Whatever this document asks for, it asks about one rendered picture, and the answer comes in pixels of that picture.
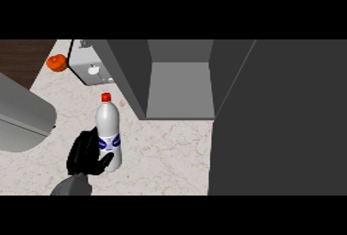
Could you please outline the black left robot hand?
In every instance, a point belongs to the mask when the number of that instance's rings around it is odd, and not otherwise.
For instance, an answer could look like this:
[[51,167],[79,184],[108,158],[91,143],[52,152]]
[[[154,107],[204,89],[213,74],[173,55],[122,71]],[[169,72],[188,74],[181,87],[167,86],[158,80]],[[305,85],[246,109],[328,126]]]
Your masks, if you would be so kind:
[[101,157],[98,128],[83,131],[74,140],[67,160],[68,175],[91,174],[99,175],[114,158],[110,152]]

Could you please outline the grey open cabinet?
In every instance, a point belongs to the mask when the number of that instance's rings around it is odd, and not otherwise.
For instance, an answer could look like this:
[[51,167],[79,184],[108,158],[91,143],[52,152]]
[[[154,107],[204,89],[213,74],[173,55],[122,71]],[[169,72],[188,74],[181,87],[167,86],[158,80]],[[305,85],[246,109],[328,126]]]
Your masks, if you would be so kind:
[[92,39],[141,120],[213,120],[251,53],[253,39]]

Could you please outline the white bottle with red cap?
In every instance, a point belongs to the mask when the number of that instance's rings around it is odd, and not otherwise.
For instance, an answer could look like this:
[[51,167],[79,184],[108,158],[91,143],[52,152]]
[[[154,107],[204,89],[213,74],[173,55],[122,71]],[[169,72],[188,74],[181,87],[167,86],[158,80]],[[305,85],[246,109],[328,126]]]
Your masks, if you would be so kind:
[[102,103],[96,112],[99,150],[101,157],[105,157],[108,153],[114,154],[111,163],[105,169],[108,173],[113,173],[123,164],[120,112],[111,102],[111,93],[101,94],[101,101]]

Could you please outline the grey rounded appliance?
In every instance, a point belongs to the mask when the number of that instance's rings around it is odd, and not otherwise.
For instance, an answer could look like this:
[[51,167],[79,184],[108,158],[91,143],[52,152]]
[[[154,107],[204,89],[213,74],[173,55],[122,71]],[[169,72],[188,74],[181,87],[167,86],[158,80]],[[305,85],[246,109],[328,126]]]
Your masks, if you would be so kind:
[[33,149],[51,135],[57,120],[52,104],[0,73],[0,151]]

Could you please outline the pale grey toaster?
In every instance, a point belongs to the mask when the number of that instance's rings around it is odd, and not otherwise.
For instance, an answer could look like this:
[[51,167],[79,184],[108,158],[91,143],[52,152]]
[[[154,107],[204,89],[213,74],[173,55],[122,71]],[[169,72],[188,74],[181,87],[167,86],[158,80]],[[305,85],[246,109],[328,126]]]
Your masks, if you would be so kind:
[[74,39],[71,42],[68,67],[88,86],[111,84],[114,82],[93,46],[85,39]]

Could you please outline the orange bell pepper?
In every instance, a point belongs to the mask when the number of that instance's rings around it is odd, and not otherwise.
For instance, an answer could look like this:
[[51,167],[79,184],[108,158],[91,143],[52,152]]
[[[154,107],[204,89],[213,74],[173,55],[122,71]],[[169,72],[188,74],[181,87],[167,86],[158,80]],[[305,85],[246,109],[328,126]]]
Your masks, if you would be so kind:
[[67,57],[62,54],[51,56],[46,60],[46,66],[54,72],[62,72],[68,68]]

